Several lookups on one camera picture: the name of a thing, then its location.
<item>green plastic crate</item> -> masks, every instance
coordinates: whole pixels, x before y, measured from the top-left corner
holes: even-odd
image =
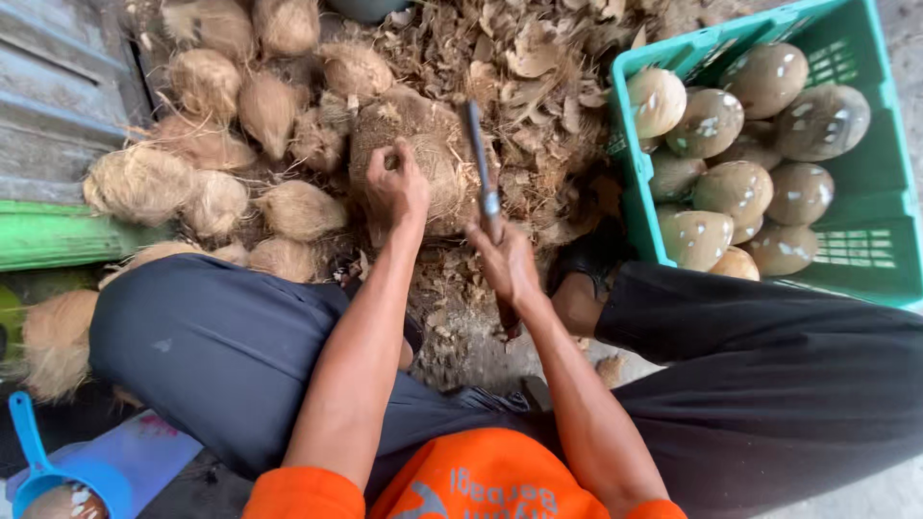
[[[621,54],[611,71],[609,153],[625,176],[622,213],[629,241],[642,260],[676,266],[666,257],[657,224],[647,185],[653,168],[638,146],[626,78],[644,66],[659,66],[689,85],[711,86],[734,59],[763,42],[800,48],[810,63],[808,86],[847,84],[871,106],[865,138],[820,163],[833,176],[836,196],[811,226],[819,238],[817,257],[807,269],[774,279],[892,307],[920,301],[917,192],[874,0],[806,0]]]

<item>leg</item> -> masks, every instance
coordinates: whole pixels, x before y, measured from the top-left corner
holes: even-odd
[[[923,452],[923,319],[630,263],[599,340],[673,366],[614,391],[689,517],[748,517]]]
[[[335,284],[294,284],[205,256],[173,256],[102,291],[90,363],[96,376],[125,385],[253,478],[279,466],[311,370],[348,303]],[[504,402],[443,396],[399,372],[378,455],[470,428],[524,427],[500,412]],[[390,481],[387,472],[375,474]]]

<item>right hand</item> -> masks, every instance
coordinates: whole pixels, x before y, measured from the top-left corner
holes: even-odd
[[[497,293],[497,299],[517,308],[536,294],[542,294],[532,243],[519,227],[503,220],[503,239],[496,246],[476,223],[468,223],[465,234],[481,253],[484,277]]]

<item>orange shirt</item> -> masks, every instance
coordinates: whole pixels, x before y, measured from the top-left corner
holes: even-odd
[[[313,467],[280,468],[257,480],[244,519],[359,518],[359,488]],[[537,441],[503,428],[436,438],[407,462],[372,507],[373,519],[607,518],[605,507]],[[629,519],[685,519],[670,501],[649,501]]]

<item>green plastic object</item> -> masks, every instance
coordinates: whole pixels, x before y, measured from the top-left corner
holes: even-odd
[[[621,54],[612,64],[609,154],[625,176],[622,213],[642,260],[666,257],[625,81],[645,66],[673,70],[689,85],[713,85],[752,45],[790,42],[808,57],[808,86],[835,82],[861,91],[871,126],[850,152],[820,163],[836,183],[830,209],[811,226],[819,251],[807,269],[773,278],[891,307],[923,299],[917,192],[904,125],[874,0],[806,0]]]
[[[166,236],[87,206],[0,200],[0,272],[117,260]]]

